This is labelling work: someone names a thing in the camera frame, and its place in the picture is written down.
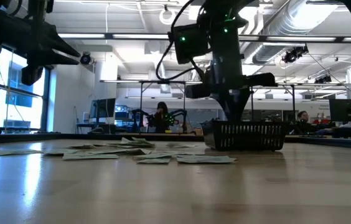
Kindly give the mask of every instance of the black basket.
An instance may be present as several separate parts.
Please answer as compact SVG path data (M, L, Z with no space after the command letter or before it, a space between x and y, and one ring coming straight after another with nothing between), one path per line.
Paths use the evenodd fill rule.
M281 150L288 122L208 121L202 124L206 146L219 151Z

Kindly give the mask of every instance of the woman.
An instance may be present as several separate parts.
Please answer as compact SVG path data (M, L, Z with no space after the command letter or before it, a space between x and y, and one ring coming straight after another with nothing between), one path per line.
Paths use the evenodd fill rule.
M156 114L154 115L155 132L165 133L167 130L170 130L170 126L173 124L178 124L178 120L175 120L173 116L169 114L165 102L159 102L157 104Z

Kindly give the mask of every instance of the white wall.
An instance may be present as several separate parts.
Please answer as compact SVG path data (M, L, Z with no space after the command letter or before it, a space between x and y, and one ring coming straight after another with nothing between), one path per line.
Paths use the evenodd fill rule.
M50 102L47 130L61 133L74 133L76 114L83 122L83 112L90 112L91 101L116 98L116 84L100 83L101 65L95 74L82 65L58 65L51 72ZM114 119L100 121L113 123Z

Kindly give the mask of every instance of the computer monitor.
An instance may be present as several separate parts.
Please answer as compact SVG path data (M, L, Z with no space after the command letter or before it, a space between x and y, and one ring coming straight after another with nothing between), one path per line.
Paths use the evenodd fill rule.
M332 121L351 121L351 100L329 100L330 118Z
M96 118L99 123L100 118L111 118L115 112L115 98L93 100L91 103L90 117Z

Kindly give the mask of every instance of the wire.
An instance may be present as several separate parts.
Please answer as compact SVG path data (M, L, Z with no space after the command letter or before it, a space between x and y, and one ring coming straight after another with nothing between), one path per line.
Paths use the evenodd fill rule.
M196 65L196 63L195 63L195 61L194 61L193 58L190 58L189 60L190 60L190 62L191 62L191 64L192 64L192 66L194 66L196 72L198 73L198 75L199 75L199 77L200 77L200 81L203 81L203 77L204 77L204 75L205 75L204 72L202 71L202 69L200 69L200 68Z
M16 6L16 9L14 10L14 12L10 13L10 16L15 16L16 14L18 14L19 10L22 7L22 2L23 0L18 0L18 5Z
M328 75L330 75L332 78L334 78L337 82L339 82L342 86L344 86L344 88L346 88L346 89L348 89L348 91L350 91L351 92L351 89L349 88L349 87L347 87L346 85L344 85L344 83L342 83L340 80L338 80L336 77L334 77L325 67L323 67L310 53L307 53L308 55L310 55L310 57L312 58L312 59L314 59L314 61L319 65L319 66L321 66L321 68L323 68L325 71L326 71L326 73L328 74Z
M6 90L7 90L7 94L9 95L9 94L10 94L10 87L7 86L7 85L5 84L4 79L3 79L3 77L2 77L2 74L1 74L1 70L0 70L0 77L1 77L1 80L2 80L2 82L3 82L4 87L5 87ZM15 105L14 100L13 100L11 97L9 97L9 99L10 99L11 103L14 105L15 110L18 112L19 116L21 117L22 122L23 122L23 123L25 124L25 126L28 128L29 132L31 132L29 125L25 122L25 120L24 120L24 118L22 117L21 113L19 112L18 108L16 108L16 105Z
M106 26L106 32L108 32L108 7L109 4L106 5L106 9L105 9L105 26Z
M178 18L181 16L182 12L183 12L193 1L194 1L194 0L189 0L186 4L184 4L184 5L182 6L182 8L180 9L180 11L177 13L177 15L175 16L175 18L174 18L174 20L173 20L173 23L171 24L170 34L173 33L174 26L176 25L176 22L177 22ZM162 61L163 61L164 57L169 53L169 51L170 51L170 49L171 49L173 43L174 43L174 40L173 40L172 38L170 38L170 44L169 44L169 46L167 46L166 50L164 51L164 53L163 53L163 55L162 55L162 58L160 59L159 63L157 63L157 65L156 65L156 71L155 71L155 72L156 72L156 77L157 77L159 80L162 80L162 81L170 81L170 80L173 80L173 79L175 79L175 78L178 78L178 77L180 77L181 75L183 75L183 74L185 74L185 73L187 73L187 72L189 72L189 71L192 71L192 70L194 69L194 68L187 69L187 70L181 72L180 74L175 75L175 76L170 77L170 78L162 78L162 77L160 77L160 75L159 75L159 68L160 68L160 66L161 66L161 64L162 64Z

